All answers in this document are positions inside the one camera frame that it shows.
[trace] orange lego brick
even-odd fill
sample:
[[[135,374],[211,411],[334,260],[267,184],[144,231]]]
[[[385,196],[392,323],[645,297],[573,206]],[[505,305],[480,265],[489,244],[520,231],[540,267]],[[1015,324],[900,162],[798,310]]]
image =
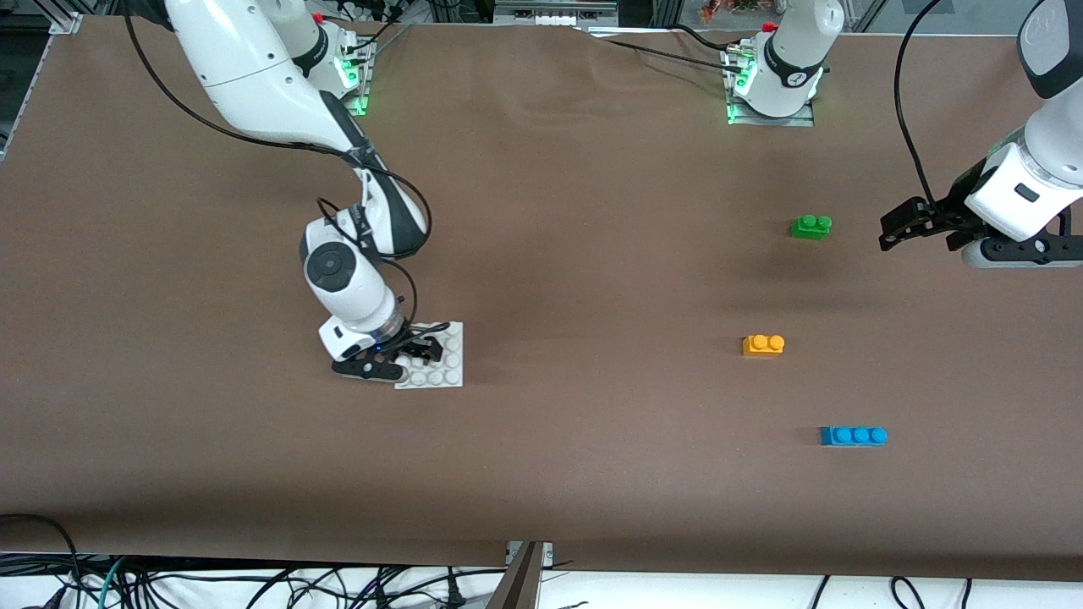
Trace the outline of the orange lego brick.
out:
[[[779,335],[753,334],[741,341],[741,350],[745,355],[774,358],[782,354],[786,341]]]

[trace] white floor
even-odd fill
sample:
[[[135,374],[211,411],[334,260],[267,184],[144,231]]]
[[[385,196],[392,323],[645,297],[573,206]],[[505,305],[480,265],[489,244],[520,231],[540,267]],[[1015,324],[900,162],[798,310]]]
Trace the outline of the white floor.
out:
[[[299,571],[297,576],[318,578],[325,570]],[[375,574],[375,569],[343,571],[347,587],[356,592]],[[257,574],[270,576],[276,571],[203,572],[206,575]],[[388,592],[446,574],[445,568],[410,569],[388,587]],[[565,609],[586,601],[583,609],[808,609],[820,578],[815,575],[701,575],[675,573],[545,573],[538,598],[538,609]],[[483,598],[496,588],[499,575],[474,575],[459,579],[459,589],[467,599]],[[888,589],[888,578],[833,576],[820,600],[820,609],[895,609]],[[954,609],[960,606],[962,580],[912,579],[926,609]],[[206,583],[167,580],[156,584],[167,598],[181,609],[243,609],[259,589],[259,583]],[[340,589],[334,578],[321,585]],[[0,578],[0,609],[39,607],[58,589],[51,576]],[[427,588],[438,598],[445,598],[446,584]],[[260,598],[255,609],[280,609],[289,598],[286,584],[274,586]],[[906,592],[903,601],[910,609],[917,604]],[[83,607],[88,605],[83,597]],[[64,609],[74,608],[74,598],[66,598]],[[425,596],[412,596],[395,604],[396,608],[433,607]],[[480,601],[471,607],[482,606]],[[297,604],[297,609],[332,609],[336,599],[313,594]],[[1083,583],[1020,582],[977,580],[970,594],[969,609],[1080,609],[1083,608]]]

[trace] white lego baseplate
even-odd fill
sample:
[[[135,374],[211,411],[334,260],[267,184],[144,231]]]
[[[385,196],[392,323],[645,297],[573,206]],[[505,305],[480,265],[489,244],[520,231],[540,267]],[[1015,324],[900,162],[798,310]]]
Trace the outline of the white lego baseplate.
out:
[[[426,362],[421,358],[399,355],[395,363],[406,368],[406,380],[395,384],[395,389],[439,389],[441,387],[462,387],[462,323],[448,322],[447,329],[433,333],[444,347],[444,355],[439,362]],[[426,328],[436,324],[414,324]]]

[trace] robotic arm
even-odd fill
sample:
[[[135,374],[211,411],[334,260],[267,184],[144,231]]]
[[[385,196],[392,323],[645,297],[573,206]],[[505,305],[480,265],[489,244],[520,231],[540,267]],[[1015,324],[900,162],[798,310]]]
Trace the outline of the robotic arm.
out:
[[[880,249],[951,232],[971,267],[1079,267],[1083,237],[1071,204],[1083,197],[1083,2],[1042,0],[1018,37],[1034,91],[1046,100],[1026,125],[970,168],[942,199],[913,197],[880,218]],[[1046,226],[1058,219],[1056,233]]]
[[[300,246],[309,287],[331,313],[319,336],[332,368],[399,381],[406,371],[392,363],[397,352],[439,360],[434,339],[413,340],[399,300],[376,270],[416,254],[427,226],[339,101],[350,89],[340,57],[353,34],[317,23],[302,0],[157,0],[149,9],[151,16],[168,16],[167,27],[230,125],[270,142],[329,148],[361,180],[361,200],[310,222]],[[381,358],[358,363],[363,352],[381,348]]]
[[[793,0],[777,30],[752,39],[751,69],[733,93],[765,116],[793,116],[815,95],[823,60],[845,20],[838,0]]]

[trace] green lego brick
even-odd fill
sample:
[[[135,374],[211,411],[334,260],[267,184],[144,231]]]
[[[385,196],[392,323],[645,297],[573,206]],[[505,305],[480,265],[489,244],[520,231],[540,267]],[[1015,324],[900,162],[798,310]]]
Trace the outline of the green lego brick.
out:
[[[831,234],[831,218],[821,216],[817,218],[811,213],[806,213],[794,220],[790,226],[790,236],[799,239],[820,241]]]

